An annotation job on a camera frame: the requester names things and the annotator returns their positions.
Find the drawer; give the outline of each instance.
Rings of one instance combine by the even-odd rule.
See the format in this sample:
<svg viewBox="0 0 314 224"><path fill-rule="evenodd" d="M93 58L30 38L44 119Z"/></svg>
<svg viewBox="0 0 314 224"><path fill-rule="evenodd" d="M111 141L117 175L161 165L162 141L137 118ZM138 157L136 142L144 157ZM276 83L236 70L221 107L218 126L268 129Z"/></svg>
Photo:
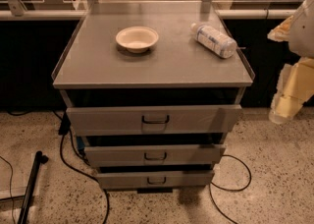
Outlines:
<svg viewBox="0 0 314 224"><path fill-rule="evenodd" d="M220 144L224 133L88 136L88 146Z"/></svg>
<svg viewBox="0 0 314 224"><path fill-rule="evenodd" d="M69 108L78 136L225 133L239 105Z"/></svg>
<svg viewBox="0 0 314 224"><path fill-rule="evenodd" d="M86 147L92 167L219 163L225 148L219 144Z"/></svg>
<svg viewBox="0 0 314 224"><path fill-rule="evenodd" d="M149 188L178 188L209 185L212 170L205 171L159 171L131 173L101 173L96 176L102 189L135 190Z"/></svg>
<svg viewBox="0 0 314 224"><path fill-rule="evenodd" d="M239 87L68 89L74 107L235 104Z"/></svg>

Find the power cord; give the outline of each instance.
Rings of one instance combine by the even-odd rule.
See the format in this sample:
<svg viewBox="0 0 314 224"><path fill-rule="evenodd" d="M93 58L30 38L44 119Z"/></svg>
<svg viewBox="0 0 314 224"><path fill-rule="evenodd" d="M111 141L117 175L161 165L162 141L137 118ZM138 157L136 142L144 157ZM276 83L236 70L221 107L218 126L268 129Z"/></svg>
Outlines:
<svg viewBox="0 0 314 224"><path fill-rule="evenodd" d="M27 111L24 111L24 112L21 112L21 113L14 113L12 111L7 111L7 113L11 116L15 116L15 117L20 117L20 116L24 116L30 112L33 112L32 110L27 110Z"/></svg>
<svg viewBox="0 0 314 224"><path fill-rule="evenodd" d="M52 111L53 114L55 114L55 116L62 122L63 118L62 116L60 116L56 111ZM79 152L77 151L77 149L75 148L75 144L74 144L74 138L73 138L73 134L72 134L72 131L71 131L71 126L68 127L68 129L66 129L65 131L62 132L61 135L64 135L65 133L64 132L70 132L70 137L71 137L71 146L72 146L72 150L73 152L75 153L75 155L81 159L86 165L90 166L87 158L85 157L85 155L80 155Z"/></svg>
<svg viewBox="0 0 314 224"><path fill-rule="evenodd" d="M61 160L62 162L68 166L70 169L74 170L75 172L77 173L80 173L82 174L83 176L86 176L87 178L95 181L98 183L97 179L89 174L86 174L82 171L80 171L79 169L73 167L72 165L70 165L69 163L67 163L67 161L64 159L64 156L63 156L63 144L64 144L64 140L65 140L65 135L62 135L62 138L61 138L61 142L60 142L60 157L61 157ZM107 210L106 210L106 215L105 215L105 218L104 218L104 221L103 221L103 224L106 224L107 223L107 220L108 220L108 216L109 216L109 210L110 210L110 201L109 201L109 194L106 190L104 190L104 193L105 193L105 197L106 197L106 201L107 201Z"/></svg>
<svg viewBox="0 0 314 224"><path fill-rule="evenodd" d="M9 161L7 161L5 158L3 158L2 156L0 156L0 158L6 162L9 166L10 166L10 169L11 169L11 176L10 176L10 184L9 184L9 193L10 193L10 198L12 200L12 209L11 209L11 215L12 215L12 219L13 219L13 223L16 224L16 220L14 218L14 214L13 214L13 211L14 211L14 199L12 197L12 178L13 178L13 167L11 165L11 163Z"/></svg>
<svg viewBox="0 0 314 224"><path fill-rule="evenodd" d="M233 222L234 224L237 224L237 222L235 222L233 219L231 219L230 217L228 217L219 207L218 205L216 204L214 198L213 198L213 195L212 195L212 190L211 190L211 185L213 185L214 187L220 189L220 190L223 190L223 191L227 191L227 192L232 192L232 193L236 193L236 192L241 192L245 189L248 188L248 186L251 184L251 181L252 181L252 174L251 174L251 171L249 170L248 166L243 162L241 161L240 159L238 159L237 157L234 157L232 155L223 155L223 157L230 157L230 158L233 158L237 161L239 161L244 167L245 169L247 170L248 172L248 182L247 184L243 187L243 188L240 188L240 189L226 189L226 188L222 188L220 186L217 186L215 183L211 182L210 186L209 186L209 196L210 196L210 199L212 200L214 206L216 207L216 209L225 217L227 218L228 220L230 220L231 222Z"/></svg>

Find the cabinet top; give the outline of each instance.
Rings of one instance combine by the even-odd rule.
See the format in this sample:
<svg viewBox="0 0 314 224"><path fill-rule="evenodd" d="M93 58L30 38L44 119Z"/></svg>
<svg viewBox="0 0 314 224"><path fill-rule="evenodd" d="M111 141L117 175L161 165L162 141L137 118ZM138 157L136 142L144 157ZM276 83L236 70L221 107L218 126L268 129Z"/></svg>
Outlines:
<svg viewBox="0 0 314 224"><path fill-rule="evenodd" d="M239 55L219 58L192 38L192 23L226 32L206 2L94 4L60 61L53 85L60 89L251 85ZM155 29L156 46L142 54L120 48L116 35L129 27Z"/></svg>

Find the metal pole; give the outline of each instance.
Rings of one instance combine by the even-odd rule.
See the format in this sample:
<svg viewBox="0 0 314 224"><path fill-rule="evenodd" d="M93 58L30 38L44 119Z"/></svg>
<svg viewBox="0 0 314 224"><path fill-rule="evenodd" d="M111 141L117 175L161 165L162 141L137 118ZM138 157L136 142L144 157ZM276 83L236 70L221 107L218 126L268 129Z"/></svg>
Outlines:
<svg viewBox="0 0 314 224"><path fill-rule="evenodd" d="M48 161L47 156L43 156L41 151L37 151L35 158L33 160L27 188L26 195L23 200L23 204L21 207L20 217L18 224L25 224L27 222L28 210L30 206L30 201L32 198L32 193L36 184L36 178L39 170L40 163L46 163Z"/></svg>

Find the drawer handle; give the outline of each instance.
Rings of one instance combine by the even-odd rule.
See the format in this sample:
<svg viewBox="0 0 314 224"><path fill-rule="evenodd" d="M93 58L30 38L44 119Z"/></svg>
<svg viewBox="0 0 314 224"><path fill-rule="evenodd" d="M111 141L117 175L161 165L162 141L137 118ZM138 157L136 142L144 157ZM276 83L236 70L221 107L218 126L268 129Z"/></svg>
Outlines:
<svg viewBox="0 0 314 224"><path fill-rule="evenodd" d="M163 180L163 181L157 181L157 182L151 182L151 181L149 180L149 178L147 178L147 183L148 183L149 185L164 185L164 184L166 184L166 177L164 177L164 180Z"/></svg>
<svg viewBox="0 0 314 224"><path fill-rule="evenodd" d="M144 153L144 158L146 160L150 160L150 161L152 161L152 160L165 160L167 158L167 152L164 153L163 157L147 157L147 153L145 152Z"/></svg>
<svg viewBox="0 0 314 224"><path fill-rule="evenodd" d="M145 119L145 116L141 117L141 122L144 123L144 124L167 124L169 122L169 120L170 120L169 115L167 115L166 120L162 120L162 121L159 121L159 120L151 120L151 121L149 121L149 120Z"/></svg>

